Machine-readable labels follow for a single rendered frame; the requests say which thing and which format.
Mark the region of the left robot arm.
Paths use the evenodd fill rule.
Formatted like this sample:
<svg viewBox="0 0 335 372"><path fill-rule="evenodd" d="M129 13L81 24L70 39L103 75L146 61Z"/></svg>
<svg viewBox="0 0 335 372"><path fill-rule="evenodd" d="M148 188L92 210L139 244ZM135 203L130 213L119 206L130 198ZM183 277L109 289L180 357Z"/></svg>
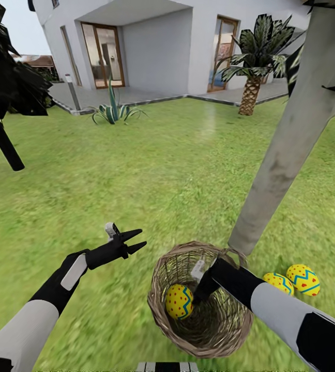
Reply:
<svg viewBox="0 0 335 372"><path fill-rule="evenodd" d="M0 372L32 372L58 318L78 287L87 268L93 270L123 257L129 258L147 244L124 244L142 229L119 233L114 223L104 230L108 243L94 250L81 250L67 256L27 304L0 330Z"/></svg>

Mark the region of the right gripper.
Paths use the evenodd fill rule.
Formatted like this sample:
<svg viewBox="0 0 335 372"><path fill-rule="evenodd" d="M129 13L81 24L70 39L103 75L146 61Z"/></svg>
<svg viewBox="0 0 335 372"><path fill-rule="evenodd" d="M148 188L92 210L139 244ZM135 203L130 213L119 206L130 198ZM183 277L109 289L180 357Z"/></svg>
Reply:
<svg viewBox="0 0 335 372"><path fill-rule="evenodd" d="M204 271L204 275L197 287L194 290L194 299L192 300L191 304L193 306L201 306L202 304L206 304L210 300L210 295L217 291L217 289L211 288L206 282L206 274L207 270Z"/></svg>

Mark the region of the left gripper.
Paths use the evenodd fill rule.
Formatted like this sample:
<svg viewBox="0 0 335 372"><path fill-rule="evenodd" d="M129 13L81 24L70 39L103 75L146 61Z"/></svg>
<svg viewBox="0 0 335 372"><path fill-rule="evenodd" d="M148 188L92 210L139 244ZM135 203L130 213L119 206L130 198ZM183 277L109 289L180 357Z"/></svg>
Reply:
<svg viewBox="0 0 335 372"><path fill-rule="evenodd" d="M124 244L125 241L133 238L142 232L142 229L127 231L113 235L113 241L98 247L98 255L102 264L107 264L115 259L123 257L129 258L128 254L133 254L147 244L147 241L131 246Z"/></svg>

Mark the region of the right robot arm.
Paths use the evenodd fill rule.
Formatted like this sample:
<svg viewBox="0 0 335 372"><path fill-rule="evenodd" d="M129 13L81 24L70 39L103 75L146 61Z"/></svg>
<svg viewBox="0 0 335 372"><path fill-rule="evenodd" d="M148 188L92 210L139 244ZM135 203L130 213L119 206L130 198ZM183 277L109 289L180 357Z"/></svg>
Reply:
<svg viewBox="0 0 335 372"><path fill-rule="evenodd" d="M197 260L191 273L198 282L193 306L201 306L222 288L251 310L313 372L335 372L335 318L258 278L249 269L235 269L215 257L207 270Z"/></svg>

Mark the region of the wicker basket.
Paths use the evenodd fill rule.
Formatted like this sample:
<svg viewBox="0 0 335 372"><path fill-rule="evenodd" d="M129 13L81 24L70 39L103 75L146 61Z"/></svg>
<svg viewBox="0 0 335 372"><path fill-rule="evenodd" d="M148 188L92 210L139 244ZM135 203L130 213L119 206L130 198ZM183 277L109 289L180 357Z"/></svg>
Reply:
<svg viewBox="0 0 335 372"><path fill-rule="evenodd" d="M216 292L210 295L209 298L212 302L212 307L216 312L216 328L211 330L210 340L198 345L187 342L185 339L177 335L177 332L175 331L170 321L169 314L166 310L166 293L163 293L166 292L165 289L168 289L168 283L169 286L171 286L172 284L175 285L175 283L184 284L186 282L189 287L194 288L199 284L196 280L189 281L187 279L181 283L179 280L182 278L177 278L177 280L175 280L171 285L170 282L167 282L162 287L160 282L162 276L159 274L161 268L164 266L164 269L166 270L167 263L165 261L168 260L169 256L176 255L176 266L179 266L178 255L193 251L198 251L197 254L201 254L203 257L207 254L207 252L216 254L216 257L223 257L229 264L238 270L239 267L236 265L230 255L228 255L229 251L238 255L241 267L248 269L248 265L245 261L246 256L242 251L236 250L233 246L228 247L228 249L219 249L218 246L213 246L210 243L204 243L202 241L191 241L179 244L178 246L173 247L170 252L167 252L157 261L151 278L151 290L150 292L147 292L147 304L151 309L151 314L154 318L156 326L159 327L163 335L166 335L172 342L174 342L180 350L200 359L229 357L246 342L251 333L255 316L250 309L248 309L245 305L241 305L241 303L231 294L228 294L228 296L221 303L219 303ZM188 274L193 269L193 266L190 265L193 263L193 261L190 257L187 257L187 259L184 259L183 263L186 264L185 270ZM166 271L164 278L166 275L169 276L168 274L169 272ZM229 306L225 306L225 304L228 303ZM234 311L233 303L235 308ZM242 316L240 316L241 314ZM203 319L201 319L201 321L201 324L205 323Z"/></svg>

